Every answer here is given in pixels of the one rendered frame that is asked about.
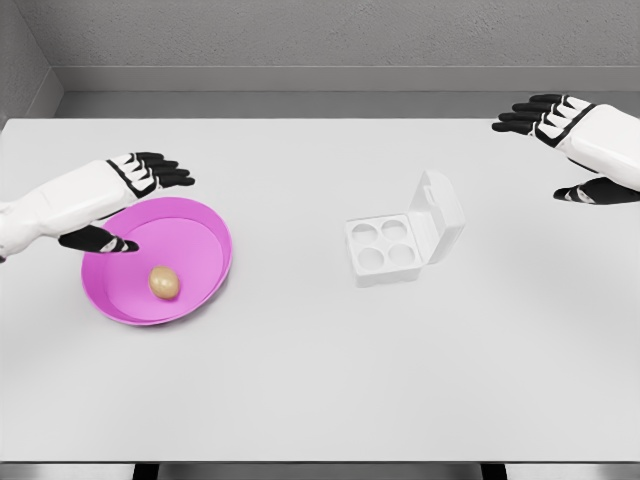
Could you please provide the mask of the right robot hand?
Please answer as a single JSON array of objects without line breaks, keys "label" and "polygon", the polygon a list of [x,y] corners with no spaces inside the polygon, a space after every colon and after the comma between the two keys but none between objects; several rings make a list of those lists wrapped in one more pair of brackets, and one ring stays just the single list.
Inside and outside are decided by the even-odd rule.
[{"label": "right robot hand", "polygon": [[556,190],[554,199],[599,206],[640,203],[640,118],[609,104],[546,93],[499,114],[492,129],[533,137],[597,175]]}]

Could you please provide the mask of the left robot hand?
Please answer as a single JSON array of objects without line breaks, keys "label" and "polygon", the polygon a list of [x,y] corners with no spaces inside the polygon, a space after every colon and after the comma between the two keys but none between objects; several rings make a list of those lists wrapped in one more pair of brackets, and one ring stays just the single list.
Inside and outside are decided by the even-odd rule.
[{"label": "left robot hand", "polygon": [[25,198],[40,236],[90,253],[131,253],[137,243],[94,224],[161,189],[192,186],[195,179],[160,153],[128,153],[91,161],[37,187]]}]

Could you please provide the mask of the tan egg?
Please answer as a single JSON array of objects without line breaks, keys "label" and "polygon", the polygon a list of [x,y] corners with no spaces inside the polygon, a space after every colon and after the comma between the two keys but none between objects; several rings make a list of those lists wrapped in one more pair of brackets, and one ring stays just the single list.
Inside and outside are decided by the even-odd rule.
[{"label": "tan egg", "polygon": [[159,299],[173,300],[180,292],[180,279],[174,270],[158,265],[151,269],[148,276],[151,292]]}]

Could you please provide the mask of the white egg box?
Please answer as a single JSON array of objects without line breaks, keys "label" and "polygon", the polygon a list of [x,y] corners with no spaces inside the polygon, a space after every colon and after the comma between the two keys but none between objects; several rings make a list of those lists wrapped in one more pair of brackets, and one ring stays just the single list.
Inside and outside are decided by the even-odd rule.
[{"label": "white egg box", "polygon": [[465,225],[451,181],[441,172],[424,171],[406,212],[345,223],[356,285],[364,288],[418,279],[425,266],[446,258]]}]

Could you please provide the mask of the pink round plate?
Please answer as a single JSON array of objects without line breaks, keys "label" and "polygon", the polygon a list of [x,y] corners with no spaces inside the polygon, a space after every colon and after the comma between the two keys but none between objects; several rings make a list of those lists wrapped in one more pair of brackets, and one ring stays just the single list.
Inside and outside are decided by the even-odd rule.
[{"label": "pink round plate", "polygon": [[226,279],[232,260],[222,217],[195,200],[142,201],[104,228],[138,245],[133,253],[87,253],[81,266],[86,296],[106,317],[151,326],[184,317]]}]

